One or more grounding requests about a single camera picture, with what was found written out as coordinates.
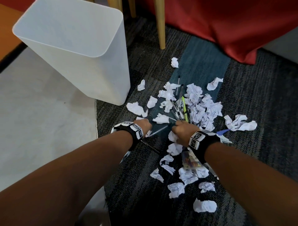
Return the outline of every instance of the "black wristband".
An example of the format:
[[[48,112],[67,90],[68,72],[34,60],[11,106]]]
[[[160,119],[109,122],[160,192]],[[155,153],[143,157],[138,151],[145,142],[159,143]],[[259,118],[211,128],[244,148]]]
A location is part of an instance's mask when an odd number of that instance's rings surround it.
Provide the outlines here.
[[[211,144],[220,141],[221,139],[216,135],[216,133],[210,132],[208,130],[200,130],[191,136],[188,145],[199,161],[204,164],[206,163],[204,155],[207,148]]]
[[[135,149],[136,145],[139,143],[139,141],[143,138],[143,130],[140,126],[137,124],[134,124],[132,122],[123,122],[115,125],[112,129],[112,132],[119,130],[125,130],[129,132],[132,135],[133,143],[131,148],[128,151],[132,151]]]

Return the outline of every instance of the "white trash bin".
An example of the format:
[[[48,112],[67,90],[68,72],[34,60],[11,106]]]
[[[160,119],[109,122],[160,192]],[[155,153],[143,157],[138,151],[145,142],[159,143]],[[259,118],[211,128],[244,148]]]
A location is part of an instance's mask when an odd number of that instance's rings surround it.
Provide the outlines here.
[[[121,11],[83,0],[36,0],[13,33],[87,96],[124,104],[130,79]]]

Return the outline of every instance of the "green highlighter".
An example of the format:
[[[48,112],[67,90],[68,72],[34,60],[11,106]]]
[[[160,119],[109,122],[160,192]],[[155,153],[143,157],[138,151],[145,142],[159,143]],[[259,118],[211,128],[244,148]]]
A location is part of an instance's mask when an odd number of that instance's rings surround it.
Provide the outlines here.
[[[182,102],[183,102],[183,112],[185,112],[184,119],[185,119],[185,121],[188,122],[188,118],[187,118],[187,114],[186,114],[186,106],[185,106],[184,96],[182,96],[181,99],[182,99]]]

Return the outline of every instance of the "chair leg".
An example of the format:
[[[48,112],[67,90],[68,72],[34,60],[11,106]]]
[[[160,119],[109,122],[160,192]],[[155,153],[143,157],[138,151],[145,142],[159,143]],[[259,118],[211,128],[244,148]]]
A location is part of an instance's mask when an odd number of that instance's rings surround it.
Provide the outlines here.
[[[164,0],[154,0],[155,16],[157,23],[157,32],[159,47],[166,48],[165,20],[164,20]]]
[[[128,0],[129,3],[129,9],[131,12],[131,17],[135,18],[136,17],[136,1],[135,0]]]
[[[110,7],[115,8],[123,12],[122,9],[122,0],[108,0],[108,4]]]

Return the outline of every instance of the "gray floor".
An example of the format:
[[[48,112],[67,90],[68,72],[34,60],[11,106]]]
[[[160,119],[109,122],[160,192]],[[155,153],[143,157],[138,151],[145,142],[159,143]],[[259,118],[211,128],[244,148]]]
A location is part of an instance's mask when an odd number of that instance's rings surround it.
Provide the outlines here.
[[[30,48],[0,74],[0,191],[97,138],[95,101]],[[104,191],[88,204],[103,208]]]

